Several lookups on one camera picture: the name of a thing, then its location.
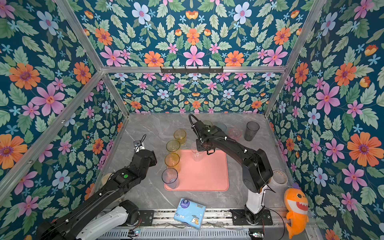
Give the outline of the light green tall glass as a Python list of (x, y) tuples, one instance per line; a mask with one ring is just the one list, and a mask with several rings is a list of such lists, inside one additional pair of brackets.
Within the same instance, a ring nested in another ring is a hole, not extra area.
[(181, 149), (181, 144), (178, 140), (170, 140), (166, 144), (166, 149), (169, 153), (178, 154)]

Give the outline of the grey smoke tall glass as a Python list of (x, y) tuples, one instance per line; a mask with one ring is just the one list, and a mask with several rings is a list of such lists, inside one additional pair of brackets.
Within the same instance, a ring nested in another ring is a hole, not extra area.
[(260, 125), (255, 121), (250, 121), (246, 125), (244, 139), (246, 141), (252, 141), (260, 129)]

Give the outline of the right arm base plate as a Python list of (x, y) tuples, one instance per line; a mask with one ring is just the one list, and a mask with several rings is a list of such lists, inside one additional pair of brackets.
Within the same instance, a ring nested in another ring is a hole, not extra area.
[(246, 211), (241, 209), (230, 209), (234, 226), (272, 226), (273, 219), (269, 210), (258, 213), (258, 218), (251, 222), (246, 217)]

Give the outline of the blue tall glass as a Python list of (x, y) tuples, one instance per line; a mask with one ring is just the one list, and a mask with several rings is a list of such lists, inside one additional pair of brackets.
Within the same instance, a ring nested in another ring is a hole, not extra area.
[(162, 173), (163, 183), (170, 189), (176, 189), (179, 186), (179, 173), (174, 168), (167, 168)]

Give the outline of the yellow tall glass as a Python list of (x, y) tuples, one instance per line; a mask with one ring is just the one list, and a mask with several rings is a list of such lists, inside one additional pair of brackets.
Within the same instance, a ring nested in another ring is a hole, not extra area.
[(167, 168), (173, 168), (178, 172), (181, 170), (180, 157), (176, 153), (170, 153), (165, 157)]

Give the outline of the pink plastic tray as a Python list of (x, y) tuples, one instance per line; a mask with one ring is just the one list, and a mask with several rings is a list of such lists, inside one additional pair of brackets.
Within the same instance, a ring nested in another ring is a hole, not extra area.
[(227, 154), (215, 151), (203, 154), (200, 161), (193, 159), (192, 150), (181, 150), (181, 171), (179, 186), (175, 189), (164, 185), (167, 191), (182, 192), (225, 192), (229, 189)]

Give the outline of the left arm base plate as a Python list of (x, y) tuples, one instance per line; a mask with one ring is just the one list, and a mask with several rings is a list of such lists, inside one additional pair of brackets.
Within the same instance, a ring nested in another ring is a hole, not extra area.
[(152, 226), (155, 211), (154, 210), (139, 210), (139, 223), (138, 227), (150, 227)]

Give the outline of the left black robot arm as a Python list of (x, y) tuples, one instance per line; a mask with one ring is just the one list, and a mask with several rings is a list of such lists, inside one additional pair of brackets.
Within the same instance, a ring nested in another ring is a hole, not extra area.
[(38, 227), (38, 240), (96, 240), (115, 227), (140, 223), (139, 208), (131, 201), (119, 203), (101, 216), (112, 203), (125, 196), (147, 176), (150, 167), (157, 164), (154, 151), (136, 150), (131, 163), (115, 173), (82, 204), (52, 223)]

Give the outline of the teal tall glass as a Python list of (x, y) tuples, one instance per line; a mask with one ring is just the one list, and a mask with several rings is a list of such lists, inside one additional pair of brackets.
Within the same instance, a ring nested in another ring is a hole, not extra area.
[(216, 123), (216, 127), (221, 129), (223, 132), (227, 131), (227, 126), (223, 123)]

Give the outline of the short amber glass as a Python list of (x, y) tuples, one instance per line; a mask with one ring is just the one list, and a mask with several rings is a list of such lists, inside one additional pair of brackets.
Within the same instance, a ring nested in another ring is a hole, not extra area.
[(174, 132), (174, 138), (183, 146), (187, 141), (187, 133), (182, 129), (176, 130)]

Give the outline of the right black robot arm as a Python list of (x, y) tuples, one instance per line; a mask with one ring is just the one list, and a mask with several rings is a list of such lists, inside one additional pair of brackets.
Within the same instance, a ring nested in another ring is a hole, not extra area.
[(245, 204), (245, 218), (255, 225), (265, 210), (265, 193), (273, 177), (273, 170), (267, 154), (262, 149), (253, 150), (229, 137), (217, 126), (208, 126), (193, 114), (189, 114), (193, 132), (197, 135), (199, 152), (213, 154), (219, 149), (233, 158), (242, 167), (243, 183), (248, 189)]

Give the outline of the clear tall glass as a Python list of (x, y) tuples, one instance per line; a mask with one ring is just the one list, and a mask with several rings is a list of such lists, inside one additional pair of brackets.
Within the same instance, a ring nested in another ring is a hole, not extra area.
[(197, 148), (191, 148), (191, 151), (192, 151), (192, 157), (196, 162), (201, 161), (206, 155), (206, 152), (200, 152), (197, 150)]

